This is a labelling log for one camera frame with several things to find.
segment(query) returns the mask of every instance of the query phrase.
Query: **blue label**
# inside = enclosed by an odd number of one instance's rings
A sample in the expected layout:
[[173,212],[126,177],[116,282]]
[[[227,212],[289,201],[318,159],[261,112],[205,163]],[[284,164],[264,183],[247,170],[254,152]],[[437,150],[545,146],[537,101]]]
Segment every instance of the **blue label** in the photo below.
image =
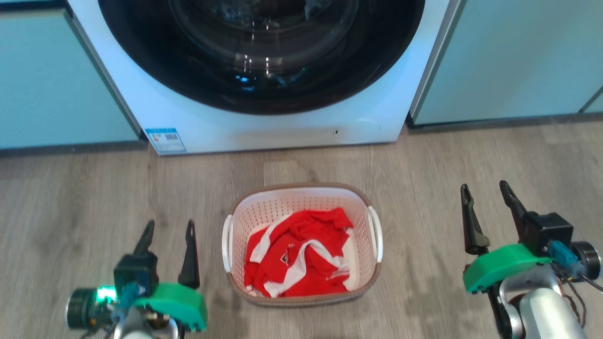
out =
[[157,153],[186,153],[186,148],[175,128],[148,128],[145,132]]

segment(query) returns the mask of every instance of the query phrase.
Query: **laminate flooring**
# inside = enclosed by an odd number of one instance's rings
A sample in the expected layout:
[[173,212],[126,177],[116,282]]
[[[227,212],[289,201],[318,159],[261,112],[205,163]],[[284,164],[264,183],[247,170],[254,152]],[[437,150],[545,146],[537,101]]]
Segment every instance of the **laminate flooring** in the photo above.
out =
[[[2,338],[78,338],[65,328],[76,287],[112,284],[151,218],[162,280],[176,280],[188,219],[197,225],[206,333],[190,338],[497,338],[485,296],[468,295],[459,188],[467,183],[493,249],[517,241],[498,181],[529,210],[558,212],[603,250],[603,122],[408,133],[395,144],[159,157],[152,149],[0,158]],[[385,254],[360,299],[272,309],[229,287],[221,231],[233,202],[267,185],[341,182],[373,202]],[[586,332],[603,331],[603,296],[580,284]]]

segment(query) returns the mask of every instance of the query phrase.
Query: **white plastic basket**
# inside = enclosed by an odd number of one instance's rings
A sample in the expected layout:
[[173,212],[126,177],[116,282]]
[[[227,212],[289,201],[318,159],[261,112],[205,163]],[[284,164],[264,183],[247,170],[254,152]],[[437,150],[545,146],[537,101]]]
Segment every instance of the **white plastic basket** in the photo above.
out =
[[[343,247],[350,267],[346,293],[308,297],[253,296],[244,286],[244,264],[249,234],[258,225],[272,223],[297,211],[329,211],[341,207],[354,225]],[[232,287],[251,302],[270,306],[308,306],[349,300],[364,294],[376,281],[383,258],[383,234],[377,213],[357,189],[339,184],[286,185],[265,188],[242,197],[224,222],[222,259]]]

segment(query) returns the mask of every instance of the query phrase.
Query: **cabinet door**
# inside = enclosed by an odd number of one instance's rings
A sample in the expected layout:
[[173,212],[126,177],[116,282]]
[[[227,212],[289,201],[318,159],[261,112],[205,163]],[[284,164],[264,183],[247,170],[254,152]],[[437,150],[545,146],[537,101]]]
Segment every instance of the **cabinet door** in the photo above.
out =
[[603,78],[603,1],[466,0],[417,124],[576,113]]
[[0,148],[138,139],[64,9],[0,14],[0,32]]

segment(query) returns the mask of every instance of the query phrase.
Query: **green gripper mount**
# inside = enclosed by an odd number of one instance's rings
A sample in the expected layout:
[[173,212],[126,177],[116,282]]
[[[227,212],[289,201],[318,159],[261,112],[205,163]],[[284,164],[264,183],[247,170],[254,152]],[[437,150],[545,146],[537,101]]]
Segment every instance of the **green gripper mount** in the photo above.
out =
[[207,308],[203,296],[178,283],[159,283],[150,297],[136,299],[135,306],[149,306],[155,312],[168,314],[191,332],[207,328]]
[[551,262],[549,257],[535,256],[523,244],[506,245],[475,259],[463,273],[463,283],[467,292],[475,294],[534,265]]

